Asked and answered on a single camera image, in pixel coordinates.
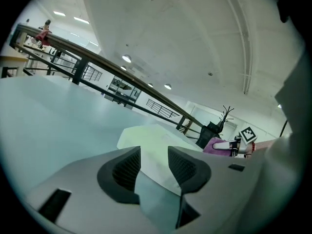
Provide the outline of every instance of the person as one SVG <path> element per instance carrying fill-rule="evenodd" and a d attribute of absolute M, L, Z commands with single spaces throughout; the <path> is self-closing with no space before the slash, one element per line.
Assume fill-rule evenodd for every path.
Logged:
<path fill-rule="evenodd" d="M 231 144 L 230 144 L 230 149 L 227 150 L 221 150 L 221 149 L 215 149 L 213 148 L 214 144 L 217 143 L 223 143 L 223 142 L 227 142 L 226 140 L 222 140 L 220 138 L 217 137 L 213 137 L 209 140 L 208 144 L 206 145 L 206 147 L 204 148 L 203 152 L 207 153 L 207 154 L 215 154 L 215 155 L 222 155 L 222 156 L 232 156 L 232 151 L 231 151 Z M 270 146 L 272 146 L 272 144 L 274 143 L 274 140 L 269 140 L 269 141 L 263 141 L 263 142 L 258 142 L 257 144 L 252 142 L 249 143 L 246 147 L 246 152 L 244 157 L 245 158 L 251 158 L 252 154 L 254 151 L 256 150 L 260 150 L 263 148 L 268 148 Z M 240 147 L 240 143 L 237 143 L 237 149 L 239 150 Z"/>
<path fill-rule="evenodd" d="M 44 38 L 45 36 L 48 34 L 48 33 L 52 33 L 50 30 L 49 30 L 49 27 L 50 27 L 50 23 L 51 23 L 51 20 L 47 20 L 43 26 L 40 26 L 38 27 L 38 29 L 41 29 L 41 33 L 39 35 L 37 35 L 35 38 L 32 38 L 32 43 L 34 44 L 37 44 L 39 45 L 39 41 L 40 42 L 40 45 L 39 45 L 39 49 L 42 49 L 44 45 L 49 45 L 46 41 L 44 41 Z"/>

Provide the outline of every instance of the ceiling light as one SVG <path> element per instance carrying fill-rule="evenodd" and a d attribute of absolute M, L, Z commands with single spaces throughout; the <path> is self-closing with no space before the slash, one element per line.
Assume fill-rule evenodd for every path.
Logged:
<path fill-rule="evenodd" d="M 84 20 L 84 19 L 81 19 L 81 18 L 75 18 L 75 17 L 74 17 L 74 19 L 75 19 L 75 20 L 78 20 L 78 21 L 82 21 L 82 22 L 87 23 L 87 24 L 90 24 L 88 21 L 86 21 L 86 20 Z"/>
<path fill-rule="evenodd" d="M 89 43 L 92 43 L 92 44 L 94 44 L 95 46 L 97 46 L 97 47 L 98 47 L 98 45 L 97 45 L 96 43 L 94 43 L 94 42 L 89 41 Z"/>
<path fill-rule="evenodd" d="M 170 84 L 166 84 L 166 85 L 165 85 L 165 88 L 171 90 L 171 85 L 170 85 Z"/>
<path fill-rule="evenodd" d="M 54 14 L 56 14 L 56 15 L 59 15 L 59 16 L 65 16 L 65 14 L 64 13 L 62 13 L 62 12 L 57 12 L 57 11 L 53 11 L 54 12 Z"/>
<path fill-rule="evenodd" d="M 122 56 L 122 58 L 123 58 L 126 62 L 131 62 L 131 57 L 130 57 L 130 55 L 124 55 L 124 56 Z"/>

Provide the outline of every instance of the wooden table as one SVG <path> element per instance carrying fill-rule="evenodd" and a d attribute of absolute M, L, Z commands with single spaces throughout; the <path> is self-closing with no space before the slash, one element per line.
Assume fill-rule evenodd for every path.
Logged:
<path fill-rule="evenodd" d="M 16 51 L 14 48 L 10 47 L 8 44 L 5 44 L 0 53 L 0 74 L 2 74 L 3 67 L 17 67 L 16 76 L 22 76 L 23 69 L 27 61 L 28 58 Z"/>

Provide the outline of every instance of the metal railing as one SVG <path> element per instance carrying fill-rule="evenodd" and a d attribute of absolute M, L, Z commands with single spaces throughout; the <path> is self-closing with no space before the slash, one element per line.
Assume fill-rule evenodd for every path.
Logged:
<path fill-rule="evenodd" d="M 93 67 L 87 65 L 87 68 L 83 71 L 82 79 L 99 81 L 101 76 L 102 76 L 101 72 L 99 72 L 98 70 L 94 69 Z"/>
<path fill-rule="evenodd" d="M 10 46 L 20 50 L 21 52 L 24 52 L 25 54 L 28 54 L 28 56 L 31 59 L 35 59 L 36 61 L 39 61 L 39 62 L 47 65 L 47 73 L 46 73 L 47 75 L 51 75 L 51 72 L 59 72 L 59 73 L 61 73 L 61 75 L 63 77 L 68 78 L 74 84 L 78 85 L 81 82 L 81 83 L 83 83 L 83 84 L 85 84 L 85 85 L 87 85 L 87 86 L 89 86 L 89 87 L 91 87 L 97 91 L 100 91 L 103 94 L 106 94 L 110 97 L 113 97 L 114 99 L 118 99 L 119 101 L 124 102 L 125 105 L 127 105 L 127 104 L 131 105 L 131 106 L 138 108 L 144 112 L 147 112 L 151 115 L 154 115 L 158 118 L 161 118 L 167 122 L 175 124 L 176 128 L 178 130 L 180 128 L 184 128 L 187 131 L 193 131 L 193 132 L 199 133 L 193 129 L 190 129 L 189 127 L 182 125 L 184 120 L 188 119 L 190 121 L 189 126 L 192 123 L 195 123 L 196 125 L 202 127 L 203 125 L 198 120 L 196 120 L 193 116 L 191 116 L 190 114 L 185 112 L 183 109 L 181 109 L 179 106 L 174 104 L 172 101 L 170 101 L 168 98 L 163 96 L 161 93 L 159 93 L 155 89 L 149 87 L 146 83 L 144 83 L 143 81 L 141 81 L 137 77 L 131 75 L 128 72 L 121 70 L 120 67 L 117 66 L 116 64 L 110 62 L 109 60 L 107 60 L 107 59 L 105 59 L 105 58 L 103 58 L 103 57 L 101 57 L 101 56 L 99 56 L 99 55 L 75 44 L 75 43 L 72 43 L 68 40 L 65 40 L 61 37 L 58 37 L 56 35 L 49 33 L 49 34 L 47 34 L 45 40 L 53 48 L 56 49 L 55 54 L 52 55 L 52 54 L 49 54 L 49 53 L 42 51 L 44 54 L 49 54 L 51 56 L 49 59 L 43 58 L 43 55 L 39 56 L 39 55 L 35 54 L 34 51 L 30 49 L 30 47 L 24 45 L 23 39 L 26 38 L 26 35 L 29 35 L 31 37 L 36 37 L 36 35 L 38 35 L 40 32 L 41 32 L 40 29 L 36 29 L 33 27 L 29 27 L 26 25 L 19 24 L 17 26 L 12 38 L 11 38 Z M 60 56 L 57 56 L 57 54 L 59 52 L 62 52 L 65 55 L 68 55 L 71 58 L 73 58 L 75 60 L 72 62 L 74 67 L 67 67 L 67 66 L 63 67 L 63 65 L 54 63 L 54 61 L 56 59 L 64 59 Z M 161 114 L 157 114 L 153 111 L 147 110 L 146 108 L 138 106 L 137 104 L 134 104 L 134 103 L 128 101 L 127 99 L 125 99 L 121 96 L 112 94 L 112 93 L 108 92 L 107 90 L 100 88 L 100 87 L 92 84 L 91 82 L 87 81 L 86 79 L 83 78 L 83 75 L 86 74 L 86 72 L 87 72 L 86 70 L 89 70 L 90 63 L 96 65 L 99 68 L 102 68 L 102 69 L 108 71 L 109 73 L 111 73 L 111 74 L 113 74 L 119 78 L 121 78 L 122 80 L 128 82 L 129 84 L 135 86 L 136 88 L 140 89 L 141 91 L 143 91 L 143 92 L 147 93 L 148 95 L 150 95 L 151 97 L 155 98 L 157 101 L 160 101 L 164 105 L 168 106 L 169 108 L 171 108 L 175 112 L 181 114 L 182 118 L 181 118 L 180 122 L 176 123 L 176 122 L 170 120 L 168 118 L 168 116 L 165 114 L 161 115 Z"/>
<path fill-rule="evenodd" d="M 151 99 L 148 99 L 146 105 L 150 107 L 153 111 L 157 112 L 158 115 L 164 116 L 166 118 L 176 117 L 180 116 L 176 114 L 175 112 L 169 110 L 168 108 L 165 108 L 161 106 L 160 104 L 154 102 Z"/>

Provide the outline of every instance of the black railing post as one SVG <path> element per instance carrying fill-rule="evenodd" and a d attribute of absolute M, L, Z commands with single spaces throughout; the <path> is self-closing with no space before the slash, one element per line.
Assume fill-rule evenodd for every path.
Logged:
<path fill-rule="evenodd" d="M 76 85 L 79 84 L 81 77 L 82 77 L 82 74 L 83 74 L 83 71 L 86 68 L 88 62 L 89 61 L 86 58 L 82 58 L 81 60 L 77 60 L 77 62 L 75 64 L 76 71 L 75 71 L 72 83 L 74 83 Z"/>
<path fill-rule="evenodd" d="M 53 58 L 52 58 L 52 60 L 51 60 L 52 63 L 54 62 L 54 60 L 55 60 L 55 58 L 56 58 L 56 56 L 57 56 L 57 53 L 58 53 L 58 50 L 56 49 L 56 50 L 55 50 L 55 54 L 54 54 L 54 56 L 53 56 Z M 51 69 L 52 69 L 52 67 L 51 67 L 51 66 L 48 66 L 47 76 L 49 76 L 49 75 L 51 74 Z"/>
<path fill-rule="evenodd" d="M 97 80 L 97 78 L 98 78 L 98 75 L 99 75 L 99 71 L 97 72 L 97 76 L 96 76 L 96 78 L 94 79 L 95 81 Z"/>
<path fill-rule="evenodd" d="M 180 120 L 180 122 L 178 123 L 178 125 L 176 126 L 176 129 L 180 129 L 181 128 L 181 126 L 183 125 L 183 122 L 184 122 L 184 120 L 185 120 L 185 117 L 184 116 L 182 116 L 182 118 L 181 118 L 181 120 Z"/>
<path fill-rule="evenodd" d="M 15 43 L 16 43 L 17 39 L 19 38 L 19 35 L 20 35 L 20 30 L 15 30 L 13 33 L 13 36 L 10 40 L 10 46 L 12 48 L 15 48 Z"/>
<path fill-rule="evenodd" d="M 92 76 L 93 76 L 93 74 L 94 74 L 94 71 L 95 71 L 95 69 L 93 69 L 93 72 L 92 72 L 92 74 L 91 74 L 91 76 L 90 76 L 90 80 L 92 79 Z"/>
<path fill-rule="evenodd" d="M 7 73 L 8 73 L 8 67 L 3 67 L 2 73 L 1 73 L 1 78 L 6 78 Z"/>

